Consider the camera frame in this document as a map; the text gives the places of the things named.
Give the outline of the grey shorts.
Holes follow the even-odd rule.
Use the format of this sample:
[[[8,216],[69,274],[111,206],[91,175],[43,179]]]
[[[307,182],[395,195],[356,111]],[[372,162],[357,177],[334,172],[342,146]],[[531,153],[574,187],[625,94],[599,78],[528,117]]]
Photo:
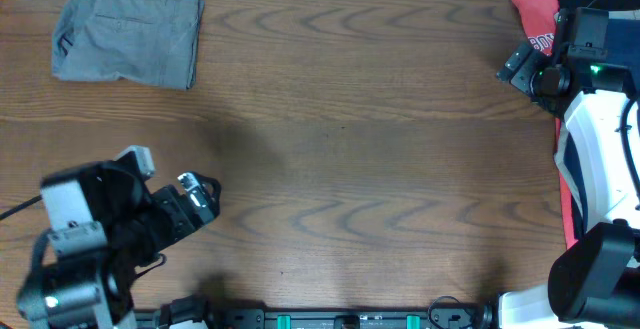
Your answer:
[[[188,90],[204,0],[67,0],[52,33],[52,74],[62,81]]]

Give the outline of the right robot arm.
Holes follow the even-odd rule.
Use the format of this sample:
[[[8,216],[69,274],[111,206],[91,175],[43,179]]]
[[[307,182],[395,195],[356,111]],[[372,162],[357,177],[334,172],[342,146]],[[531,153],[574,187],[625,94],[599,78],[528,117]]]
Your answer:
[[[500,295],[496,328],[639,325],[639,88],[608,61],[627,13],[562,9],[550,55],[521,44],[497,74],[558,118],[556,165],[582,236],[546,283]]]

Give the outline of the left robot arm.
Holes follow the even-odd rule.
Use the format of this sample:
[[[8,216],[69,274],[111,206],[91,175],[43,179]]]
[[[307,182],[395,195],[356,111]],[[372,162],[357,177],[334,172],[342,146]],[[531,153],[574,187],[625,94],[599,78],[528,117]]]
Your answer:
[[[32,328],[133,328],[131,288],[164,249],[220,214],[220,183],[188,171],[156,192],[134,154],[41,183],[50,227],[33,247],[17,309]]]

